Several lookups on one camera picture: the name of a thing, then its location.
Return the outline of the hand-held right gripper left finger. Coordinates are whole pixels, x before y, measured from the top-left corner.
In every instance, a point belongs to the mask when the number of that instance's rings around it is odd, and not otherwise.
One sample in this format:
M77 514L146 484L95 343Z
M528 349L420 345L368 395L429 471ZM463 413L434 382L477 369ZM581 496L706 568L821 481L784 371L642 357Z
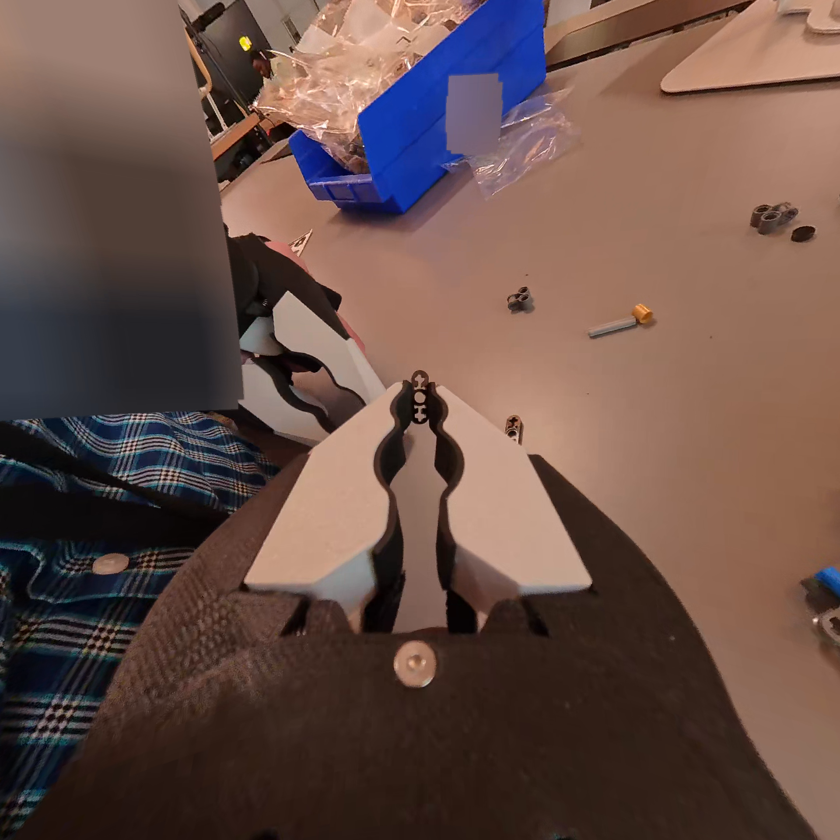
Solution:
M253 592L336 602L355 632L370 604L403 572L391 483L405 465L409 382L390 386L306 457L244 578Z

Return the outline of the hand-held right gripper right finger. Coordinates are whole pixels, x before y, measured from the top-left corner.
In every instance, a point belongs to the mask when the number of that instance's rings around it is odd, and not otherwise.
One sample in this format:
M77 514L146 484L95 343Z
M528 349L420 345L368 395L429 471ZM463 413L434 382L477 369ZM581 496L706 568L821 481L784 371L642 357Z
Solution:
M448 388L429 386L434 467L445 488L437 576L448 624L504 601L583 592L592 577L527 451Z

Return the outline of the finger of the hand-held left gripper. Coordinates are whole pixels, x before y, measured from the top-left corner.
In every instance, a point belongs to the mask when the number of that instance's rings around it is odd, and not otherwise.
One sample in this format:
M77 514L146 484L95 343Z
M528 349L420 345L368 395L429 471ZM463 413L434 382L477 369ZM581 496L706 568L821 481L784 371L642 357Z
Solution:
M304 302L287 292L273 309L275 337L287 351L319 362L332 382L370 405L385 393L355 337L325 322Z
M337 426L324 406L299 392L291 373L270 358L254 358L241 367L244 394L239 404L280 437L312 447Z

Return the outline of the lego technic car chassis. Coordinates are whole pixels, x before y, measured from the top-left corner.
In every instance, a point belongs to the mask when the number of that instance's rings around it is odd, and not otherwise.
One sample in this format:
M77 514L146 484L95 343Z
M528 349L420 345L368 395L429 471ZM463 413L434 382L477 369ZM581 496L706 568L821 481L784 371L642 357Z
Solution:
M813 612L812 630L820 641L839 649L839 568L829 565L801 580L806 604Z

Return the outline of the grey lego axle yellow bush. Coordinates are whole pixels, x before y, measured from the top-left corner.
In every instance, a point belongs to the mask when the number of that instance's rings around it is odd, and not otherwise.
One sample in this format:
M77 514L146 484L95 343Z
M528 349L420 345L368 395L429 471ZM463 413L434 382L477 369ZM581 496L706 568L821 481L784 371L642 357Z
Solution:
M606 322L587 330L587 337L591 340L605 337L606 335L628 331L648 325L653 321L653 311L644 304L637 304L628 316Z

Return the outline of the person's left hand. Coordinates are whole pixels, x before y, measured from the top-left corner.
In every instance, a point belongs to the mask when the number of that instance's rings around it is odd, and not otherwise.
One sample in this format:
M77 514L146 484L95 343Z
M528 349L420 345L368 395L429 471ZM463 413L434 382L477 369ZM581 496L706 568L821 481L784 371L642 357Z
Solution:
M299 266L302 270L304 270L310 278L313 278L313 274L310 271L309 267L307 266L306 262L300 257L290 246L289 244L285 244L282 242L277 242L268 239L267 237L258 236L258 238L266 244L266 246L270 249L275 250L277 253L282 254L283 256L290 259L294 262L297 266ZM316 281L317 285L324 291L327 295L328 299L330 299L333 309L339 314L339 320L341 321L343 327L346 329L347 333L351 337L351 339L358 345L360 351L362 352L363 356L366 356L366 349L364 343L362 342L360 336L353 330L350 324L346 321L346 319L339 313L340 305L342 302L341 295L338 292L330 289L329 287L324 286L322 283Z

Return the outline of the blue plastic bin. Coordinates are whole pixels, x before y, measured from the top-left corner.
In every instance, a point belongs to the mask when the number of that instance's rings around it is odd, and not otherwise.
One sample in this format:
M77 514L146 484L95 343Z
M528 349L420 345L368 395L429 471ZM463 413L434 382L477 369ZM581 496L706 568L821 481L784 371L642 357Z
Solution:
M353 175L300 130L289 147L311 193L340 209L404 214L446 174L445 115L450 77L490 75L501 84L501 114L547 76L543 3L488 1L360 114L370 171Z

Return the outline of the crumpled clear plastic wrap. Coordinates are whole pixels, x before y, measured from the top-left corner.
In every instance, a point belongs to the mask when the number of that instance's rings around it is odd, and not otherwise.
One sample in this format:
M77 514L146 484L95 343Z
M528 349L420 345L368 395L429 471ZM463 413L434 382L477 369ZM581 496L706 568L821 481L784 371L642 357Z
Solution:
M366 174L361 112L413 69L480 1L328 2L289 54L269 58L254 102L272 125L319 142L347 172Z

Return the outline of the blue plaid shirt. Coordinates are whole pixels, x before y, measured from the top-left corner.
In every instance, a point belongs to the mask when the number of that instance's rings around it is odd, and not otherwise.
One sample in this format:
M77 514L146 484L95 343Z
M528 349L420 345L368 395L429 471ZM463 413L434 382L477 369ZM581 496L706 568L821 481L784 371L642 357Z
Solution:
M279 471L212 413L2 422L2 838L87 736L175 573Z

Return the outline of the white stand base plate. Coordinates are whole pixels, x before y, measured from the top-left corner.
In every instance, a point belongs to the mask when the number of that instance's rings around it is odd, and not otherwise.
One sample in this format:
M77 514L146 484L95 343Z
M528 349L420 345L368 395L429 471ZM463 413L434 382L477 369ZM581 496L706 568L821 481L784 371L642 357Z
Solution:
M839 34L815 35L805 16L753 2L660 82L668 95L765 88L839 78Z

